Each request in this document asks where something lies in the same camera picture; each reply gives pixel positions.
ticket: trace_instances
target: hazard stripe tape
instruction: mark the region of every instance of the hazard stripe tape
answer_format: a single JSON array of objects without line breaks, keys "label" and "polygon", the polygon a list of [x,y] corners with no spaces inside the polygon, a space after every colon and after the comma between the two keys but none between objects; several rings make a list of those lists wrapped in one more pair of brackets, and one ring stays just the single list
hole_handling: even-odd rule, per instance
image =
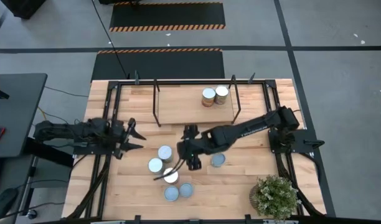
[{"label": "hazard stripe tape", "polygon": [[201,52],[201,51],[222,51],[221,49],[205,48],[205,49],[133,49],[133,50],[100,50],[98,54],[112,54],[112,53],[148,53],[148,52]]},{"label": "hazard stripe tape", "polygon": [[223,24],[201,25],[165,25],[165,26],[134,26],[134,27],[110,27],[110,32],[136,32],[136,31],[161,31],[161,30],[214,30],[224,29]]},{"label": "hazard stripe tape", "polygon": [[[115,6],[119,5],[129,5],[129,2],[118,2],[115,3]],[[167,3],[155,3],[155,2],[146,2],[140,3],[139,5],[166,5],[166,4],[222,4],[222,2],[167,2]]]}]

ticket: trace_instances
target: wooden tabletop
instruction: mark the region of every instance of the wooden tabletop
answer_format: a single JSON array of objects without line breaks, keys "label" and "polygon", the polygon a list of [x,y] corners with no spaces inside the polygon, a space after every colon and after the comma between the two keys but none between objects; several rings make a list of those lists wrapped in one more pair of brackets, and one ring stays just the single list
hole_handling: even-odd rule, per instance
[{"label": "wooden tabletop", "polygon": [[[85,119],[102,116],[107,84],[108,81],[105,80],[92,83]],[[276,84],[281,105],[298,110],[299,104],[292,80],[277,79]],[[236,94],[232,89],[232,104],[236,113]],[[238,91],[242,111],[235,124],[266,113],[260,85],[238,85]],[[113,107],[114,95],[115,93],[112,94],[110,108]],[[266,131],[239,139],[224,153],[227,159],[225,165],[220,168],[212,167],[211,157],[206,155],[200,157],[203,164],[201,170],[189,171],[186,166],[182,167],[176,186],[179,187],[185,182],[191,183],[194,186],[194,194],[191,198],[179,197],[175,202],[167,202],[164,199],[164,189],[169,185],[163,180],[153,181],[155,175],[148,171],[148,161],[158,156],[157,149],[162,145],[171,146],[176,150],[176,143],[181,141],[184,125],[164,124],[159,128],[152,110],[153,86],[123,87],[118,119],[127,121],[135,118],[137,132],[146,137],[147,141],[130,139],[130,142],[141,144],[144,148],[126,153],[122,160],[112,158],[104,220],[133,220],[135,215],[141,215],[144,220],[243,219],[245,214],[251,214],[252,218],[262,218],[250,205],[248,194],[256,184],[257,177],[264,178],[267,175],[278,174]],[[301,113],[295,112],[295,115],[301,124],[300,128],[303,128]],[[204,131],[219,124],[199,124],[199,130]],[[174,153],[171,166],[177,159],[178,155]],[[93,161],[94,156],[87,156],[73,170],[63,217],[72,213],[86,194],[90,185]],[[300,189],[320,212],[325,213],[314,164],[298,154],[293,154],[293,162]],[[93,215],[96,214],[98,192],[95,198]]]}]

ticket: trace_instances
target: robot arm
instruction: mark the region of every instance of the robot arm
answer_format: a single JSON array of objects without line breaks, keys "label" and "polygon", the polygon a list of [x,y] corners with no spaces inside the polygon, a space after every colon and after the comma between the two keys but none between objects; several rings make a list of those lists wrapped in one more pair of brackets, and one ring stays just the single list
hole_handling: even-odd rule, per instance
[{"label": "robot arm", "polygon": [[214,154],[228,150],[237,139],[268,128],[276,128],[280,131],[283,141],[291,138],[291,132],[297,129],[299,123],[291,109],[282,106],[275,111],[255,119],[251,119],[237,125],[217,126],[198,135],[196,125],[186,126],[184,140],[177,143],[177,151],[180,159],[186,160],[189,170],[201,169],[201,163],[197,157],[200,154]]},{"label": "robot arm", "polygon": [[136,122],[134,118],[128,121],[127,130],[124,129],[124,122],[109,122],[103,118],[89,119],[87,122],[78,124],[53,124],[43,121],[35,126],[34,139],[44,142],[55,138],[73,139],[78,146],[98,146],[107,149],[115,149],[115,157],[121,159],[121,151],[139,149],[143,146],[128,142],[129,136],[146,140],[135,131]]}]

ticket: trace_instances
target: computer mouse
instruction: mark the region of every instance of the computer mouse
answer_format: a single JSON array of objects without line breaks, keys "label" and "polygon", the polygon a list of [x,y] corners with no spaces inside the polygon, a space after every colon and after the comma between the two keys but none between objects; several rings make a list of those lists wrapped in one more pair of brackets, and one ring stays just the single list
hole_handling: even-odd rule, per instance
[{"label": "computer mouse", "polygon": [[6,189],[0,194],[0,218],[10,211],[17,197],[17,189]]}]

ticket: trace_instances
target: potted plant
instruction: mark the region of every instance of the potted plant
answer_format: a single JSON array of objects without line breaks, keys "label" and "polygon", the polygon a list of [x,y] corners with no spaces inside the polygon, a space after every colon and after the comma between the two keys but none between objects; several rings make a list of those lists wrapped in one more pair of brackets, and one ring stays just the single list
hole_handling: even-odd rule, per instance
[{"label": "potted plant", "polygon": [[269,175],[258,179],[249,194],[250,203],[259,215],[272,216],[275,220],[289,218],[297,204],[297,190],[283,177]]}]

